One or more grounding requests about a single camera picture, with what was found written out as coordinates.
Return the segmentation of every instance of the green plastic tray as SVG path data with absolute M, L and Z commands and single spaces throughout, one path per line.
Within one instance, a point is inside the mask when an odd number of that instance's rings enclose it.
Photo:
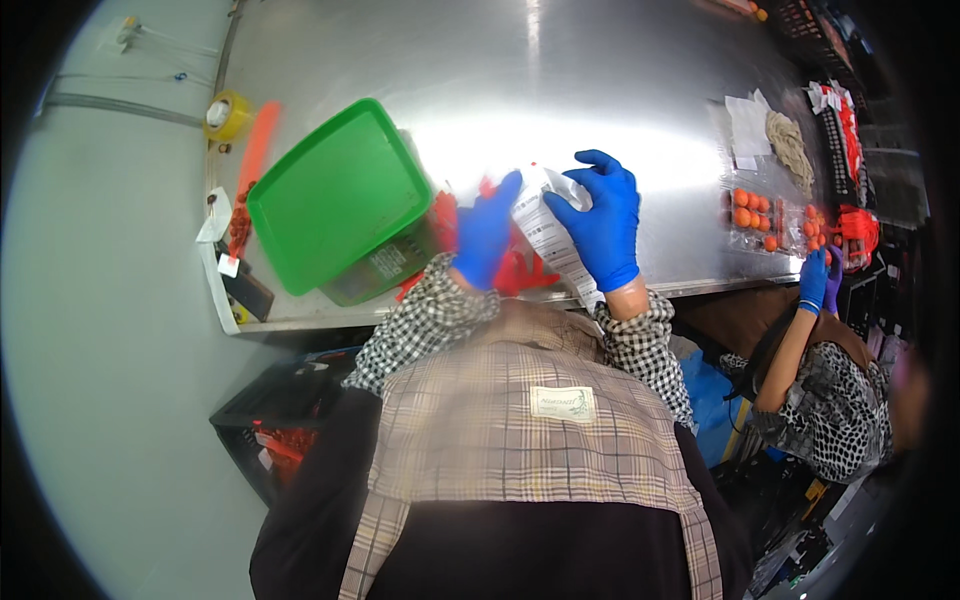
M 380 103 L 364 98 L 307 135 L 253 187 L 253 229 L 301 296 L 416 221 L 430 186 Z

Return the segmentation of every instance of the hand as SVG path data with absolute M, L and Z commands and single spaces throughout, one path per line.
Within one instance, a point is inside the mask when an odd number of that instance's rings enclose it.
M 477 198 L 473 208 L 457 209 L 457 255 L 450 266 L 477 290 L 493 287 L 503 254 L 510 244 L 510 207 L 520 192 L 523 176 L 514 171 L 503 178 L 496 193 Z
M 827 249 L 821 248 L 808 254 L 800 268 L 800 308 L 819 315 L 826 291 Z
M 596 279 L 597 290 L 611 292 L 640 273 L 636 265 L 636 228 L 640 221 L 636 179 L 616 159 L 599 150 L 585 150 L 573 157 L 595 165 L 564 172 L 587 189 L 593 208 L 581 212 L 553 192 L 544 192 L 543 200 L 570 233 L 580 259 Z
M 843 281 L 843 251 L 830 244 L 827 251 L 833 255 L 830 263 L 830 274 L 827 277 L 827 290 L 824 293 L 824 308 L 831 315 L 837 314 L 837 292 L 840 291 L 840 282 Z

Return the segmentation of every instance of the plaid shirt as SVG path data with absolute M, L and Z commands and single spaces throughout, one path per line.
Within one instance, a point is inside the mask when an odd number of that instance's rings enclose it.
M 691 598 L 722 597 L 712 528 L 687 478 L 673 416 L 646 385 L 590 360 L 602 345 L 578 315 L 541 308 L 544 316 L 532 322 L 524 310 L 511 308 L 501 326 L 464 348 L 387 378 L 340 598 L 367 595 L 412 503 L 435 500 L 622 502 L 670 511 L 684 537 Z M 540 386 L 590 387 L 591 419 L 532 415 Z
M 381 396 L 387 375 L 431 354 L 455 348 L 481 325 L 496 318 L 500 312 L 499 296 L 495 291 L 478 296 L 461 289 L 447 274 L 452 258 L 453 254 L 448 252 L 430 261 L 423 279 L 357 354 L 356 370 L 344 380 L 344 387 Z M 650 310 L 629 321 L 614 319 L 607 305 L 598 303 L 596 321 L 606 333 L 605 355 L 598 362 L 647 384 L 660 396 L 674 420 L 689 428 L 693 424 L 690 396 L 677 357 L 667 347 L 673 305 L 653 290 L 647 294 Z

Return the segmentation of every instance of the purple glove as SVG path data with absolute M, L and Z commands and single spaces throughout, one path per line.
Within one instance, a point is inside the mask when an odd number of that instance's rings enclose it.
M 833 255 L 830 263 L 830 274 L 827 276 L 827 290 L 824 292 L 824 309 L 831 315 L 837 312 L 837 292 L 840 291 L 840 282 L 843 281 L 843 251 L 830 244 L 828 252 Z

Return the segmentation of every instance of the label sticker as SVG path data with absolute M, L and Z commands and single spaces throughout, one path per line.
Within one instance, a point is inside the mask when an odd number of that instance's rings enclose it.
M 256 458 L 260 459 L 260 464 L 263 465 L 266 470 L 270 470 L 270 467 L 274 465 L 274 459 L 270 458 L 270 452 L 267 451 L 267 448 L 260 450 Z
M 530 388 L 530 414 L 534 417 L 592 423 L 597 418 L 593 388 Z
M 217 263 L 217 271 L 226 275 L 227 277 L 237 277 L 237 269 L 240 268 L 240 259 L 231 258 L 229 254 L 224 252 L 220 254 L 220 261 Z

